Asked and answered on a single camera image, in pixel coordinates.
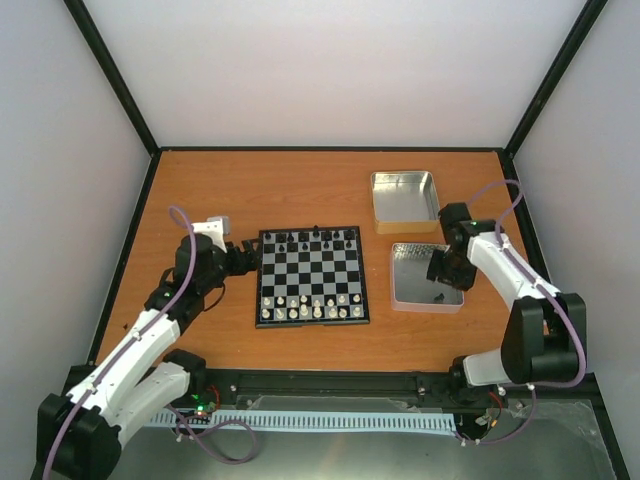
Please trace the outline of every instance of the metal container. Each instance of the metal container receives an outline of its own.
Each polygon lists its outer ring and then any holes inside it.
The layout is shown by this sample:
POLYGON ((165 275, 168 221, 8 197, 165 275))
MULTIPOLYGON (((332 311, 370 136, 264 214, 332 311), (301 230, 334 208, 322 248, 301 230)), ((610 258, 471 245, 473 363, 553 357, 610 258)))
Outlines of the metal container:
POLYGON ((457 313, 464 295, 442 283, 427 280, 435 249, 446 245, 396 243, 391 249, 391 306, 405 312, 457 313))
POLYGON ((430 172, 375 172, 371 192, 377 233, 429 233, 440 204, 430 172))

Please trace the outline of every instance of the brown table surface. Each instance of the brown table surface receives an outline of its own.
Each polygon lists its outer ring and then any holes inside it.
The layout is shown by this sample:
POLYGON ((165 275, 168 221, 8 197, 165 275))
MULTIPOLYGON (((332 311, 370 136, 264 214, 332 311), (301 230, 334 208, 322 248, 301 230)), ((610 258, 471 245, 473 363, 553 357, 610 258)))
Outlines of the brown table surface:
MULTIPOLYGON (((371 323, 256 329, 256 273, 227 279, 224 300, 201 314, 172 348, 204 357, 211 368, 352 371, 445 371, 454 357, 500 345, 508 310, 478 273, 458 314, 391 309, 389 256, 395 242, 442 243, 442 233, 378 235, 370 196, 375 171, 432 172, 440 205, 466 201, 503 178, 493 152, 165 152, 149 194, 98 361, 136 320, 185 235, 167 214, 183 207, 191 221, 231 218, 228 240, 239 244, 261 229, 359 225, 371 323)), ((506 187, 472 208, 497 218, 510 205, 506 187)), ((515 221, 505 229, 524 255, 515 221)), ((211 293, 207 304, 219 291, 211 293)))

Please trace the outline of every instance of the black corner post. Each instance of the black corner post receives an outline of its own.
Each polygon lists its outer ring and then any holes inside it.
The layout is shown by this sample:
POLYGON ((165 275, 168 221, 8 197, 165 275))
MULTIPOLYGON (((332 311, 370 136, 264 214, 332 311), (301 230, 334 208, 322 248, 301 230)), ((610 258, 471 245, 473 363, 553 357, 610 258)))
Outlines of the black corner post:
POLYGON ((158 152, 158 144, 142 117, 142 113, 140 113, 140 110, 138 109, 127 84, 124 82, 118 67, 113 61, 113 58, 111 57, 96 24, 93 22, 93 19, 89 14, 89 10, 87 10, 87 7, 82 0, 64 0, 64 3, 67 5, 71 16, 80 29, 80 32, 82 32, 89 48, 91 48, 91 51, 96 57, 100 68, 102 68, 104 75, 107 77, 107 80, 109 80, 113 91, 118 97, 118 100, 120 100, 129 120, 131 120, 133 128, 138 132, 144 147, 147 149, 147 152, 149 152, 149 155, 155 155, 158 152))
POLYGON ((533 127, 533 124, 546 105, 547 100, 549 100, 558 83, 560 83, 564 72, 569 67, 571 60, 575 57, 584 39, 587 38, 591 27, 606 4, 607 0, 587 0, 585 3, 584 8, 569 31, 569 35, 567 35, 560 51, 538 87, 538 91, 531 100, 531 103, 529 103, 520 123, 504 149, 508 158, 513 159, 516 156, 516 153, 529 134, 531 127, 533 127))

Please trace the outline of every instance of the robotic arm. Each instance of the robotic arm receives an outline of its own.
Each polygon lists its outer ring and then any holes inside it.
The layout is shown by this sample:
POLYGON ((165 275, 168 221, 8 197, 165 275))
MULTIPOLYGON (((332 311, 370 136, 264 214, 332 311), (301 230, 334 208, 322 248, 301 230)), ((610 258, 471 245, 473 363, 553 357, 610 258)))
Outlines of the robotic arm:
POLYGON ((454 360, 450 373, 457 387, 576 377, 576 345, 545 293, 561 306, 584 349, 586 307, 582 298, 561 293, 541 278, 511 248, 502 229, 498 237, 494 220, 472 220, 466 204, 445 206, 440 211, 440 225, 448 249, 434 252, 427 278, 466 291, 473 286, 479 268, 511 311, 499 349, 454 360))
POLYGON ((148 327, 184 282, 191 258, 189 236, 182 239, 176 250, 175 266, 163 273, 145 309, 111 354, 66 396, 51 394, 42 402, 38 410, 36 451, 39 465, 47 460, 62 423, 88 389, 92 394, 72 420, 53 464, 54 470, 70 478, 108 478, 127 442, 155 413, 185 394, 202 393, 205 360, 182 350, 170 352, 153 373, 140 380, 156 358, 204 311, 208 293, 222 287, 227 276, 245 275, 257 269, 254 242, 244 241, 244 251, 225 243, 227 225, 226 217, 194 223, 195 266, 182 296, 148 327), (168 281, 171 272, 173 280, 168 281), (105 372, 105 366, 114 358, 117 362, 105 372))

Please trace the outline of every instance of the white panel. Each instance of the white panel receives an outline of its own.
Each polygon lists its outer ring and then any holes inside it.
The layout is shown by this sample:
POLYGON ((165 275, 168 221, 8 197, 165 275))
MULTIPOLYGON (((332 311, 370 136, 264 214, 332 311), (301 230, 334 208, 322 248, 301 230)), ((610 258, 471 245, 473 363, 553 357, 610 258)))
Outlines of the white panel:
POLYGON ((17 479, 38 405, 86 360, 148 155, 63 2, 0 19, 0 478, 17 479))
POLYGON ((556 285, 587 302, 588 361, 640 478, 640 3, 609 2, 516 158, 556 285))
POLYGON ((584 0, 88 0, 161 145, 504 146, 584 0))

